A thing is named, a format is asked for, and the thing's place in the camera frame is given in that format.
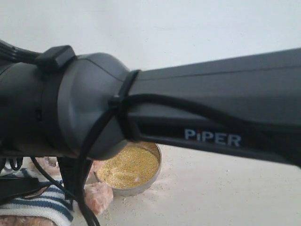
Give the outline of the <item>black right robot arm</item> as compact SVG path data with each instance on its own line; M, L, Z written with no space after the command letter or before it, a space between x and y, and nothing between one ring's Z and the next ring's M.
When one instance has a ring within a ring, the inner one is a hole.
M89 160L140 141L300 166L301 50L141 71L0 43L1 168L57 157L78 192Z

